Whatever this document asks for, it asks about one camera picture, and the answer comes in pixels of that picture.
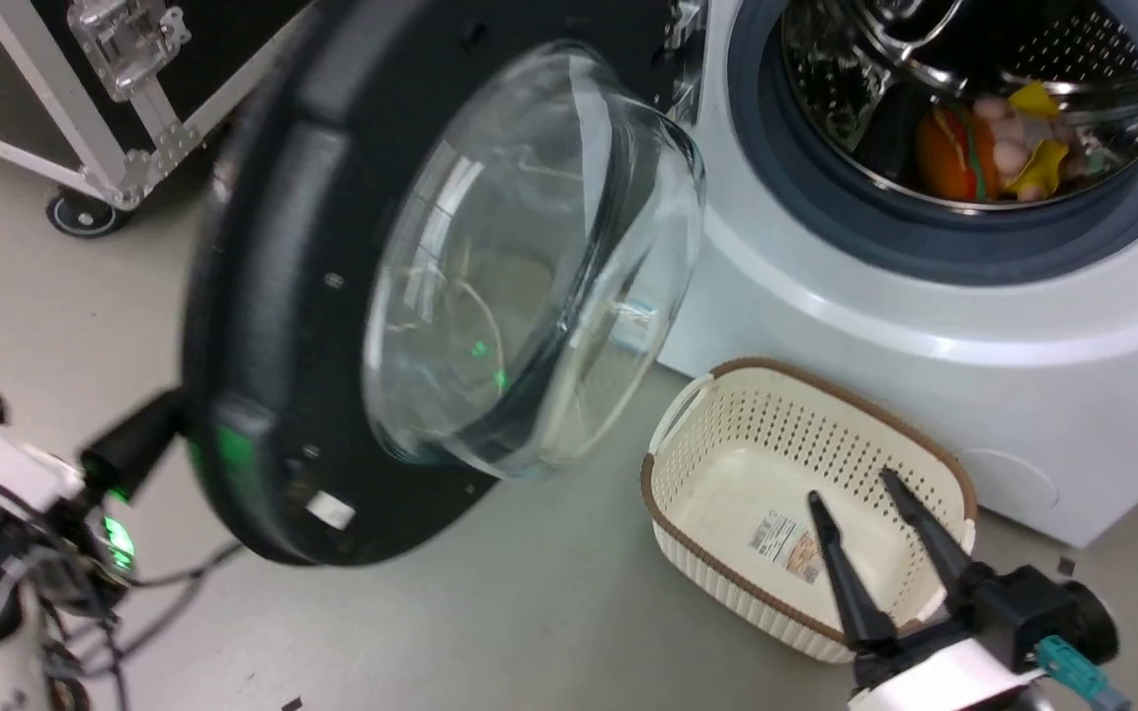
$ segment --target basket bottom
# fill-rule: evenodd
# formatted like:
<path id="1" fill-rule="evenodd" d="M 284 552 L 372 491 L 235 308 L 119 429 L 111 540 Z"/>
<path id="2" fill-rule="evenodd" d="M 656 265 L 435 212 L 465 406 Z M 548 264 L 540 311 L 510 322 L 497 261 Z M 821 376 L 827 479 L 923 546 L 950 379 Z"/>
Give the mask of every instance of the basket bottom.
<path id="1" fill-rule="evenodd" d="M 881 518 L 840 482 L 740 443 L 706 456 L 684 487 L 667 510 L 678 530 L 778 602 L 841 629 L 807 509 L 807 495 L 817 490 L 877 606 L 891 611 L 898 600 L 908 561 L 905 523 Z"/>

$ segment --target transparent glass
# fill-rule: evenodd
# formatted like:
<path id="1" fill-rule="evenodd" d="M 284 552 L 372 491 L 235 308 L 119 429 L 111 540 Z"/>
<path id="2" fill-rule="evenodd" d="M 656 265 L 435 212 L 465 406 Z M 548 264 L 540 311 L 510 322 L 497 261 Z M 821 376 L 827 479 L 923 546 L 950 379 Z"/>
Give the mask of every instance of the transparent glass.
<path id="1" fill-rule="evenodd" d="M 368 315 L 371 428 L 412 461 L 551 472 L 618 417 L 700 248 L 692 141 L 588 50 L 489 81 L 426 159 Z"/>

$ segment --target plush toy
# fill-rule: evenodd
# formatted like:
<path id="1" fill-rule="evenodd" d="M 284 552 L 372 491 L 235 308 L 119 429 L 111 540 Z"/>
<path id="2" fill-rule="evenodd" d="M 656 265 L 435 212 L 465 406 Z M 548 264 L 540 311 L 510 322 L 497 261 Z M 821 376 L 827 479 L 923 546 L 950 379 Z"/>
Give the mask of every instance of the plush toy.
<path id="1" fill-rule="evenodd" d="M 1007 99 L 937 104 L 916 131 L 916 162 L 926 189 L 939 198 L 1033 202 L 1080 176 L 1085 159 L 1072 148 L 1074 130 L 1042 85 Z"/>

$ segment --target plastic basket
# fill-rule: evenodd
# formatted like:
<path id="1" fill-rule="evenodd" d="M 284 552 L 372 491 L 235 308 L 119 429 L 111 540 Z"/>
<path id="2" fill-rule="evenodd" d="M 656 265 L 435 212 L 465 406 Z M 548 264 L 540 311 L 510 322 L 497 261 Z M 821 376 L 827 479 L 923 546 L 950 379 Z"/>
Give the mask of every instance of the plastic basket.
<path id="1" fill-rule="evenodd" d="M 678 394 L 652 436 L 642 489 L 678 570 L 790 647 L 849 662 L 809 490 L 825 498 L 850 562 L 900 629 L 945 597 L 882 468 L 972 551 L 978 503 L 954 456 L 871 402 L 767 358 L 725 363 Z"/>

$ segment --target yellow fabric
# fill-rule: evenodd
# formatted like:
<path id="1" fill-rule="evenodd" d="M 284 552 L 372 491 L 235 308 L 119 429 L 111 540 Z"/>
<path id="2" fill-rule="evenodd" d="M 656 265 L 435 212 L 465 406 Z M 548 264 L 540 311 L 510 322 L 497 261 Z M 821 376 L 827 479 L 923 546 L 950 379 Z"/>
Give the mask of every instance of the yellow fabric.
<path id="1" fill-rule="evenodd" d="M 1048 96 L 1044 85 L 1037 81 L 1031 81 L 1022 89 L 1007 98 L 1008 107 L 1015 108 L 1020 114 L 1034 114 L 1034 116 L 1056 117 L 1061 116 L 1061 107 Z M 1007 192 L 1021 192 L 1025 185 L 1038 184 L 1044 189 L 1044 198 L 1050 198 L 1061 187 L 1061 163 L 1070 155 L 1070 147 L 1059 143 L 1057 140 L 1044 140 L 1034 147 L 1033 156 L 1025 163 L 1022 174 L 1016 180 L 1004 185 Z"/>

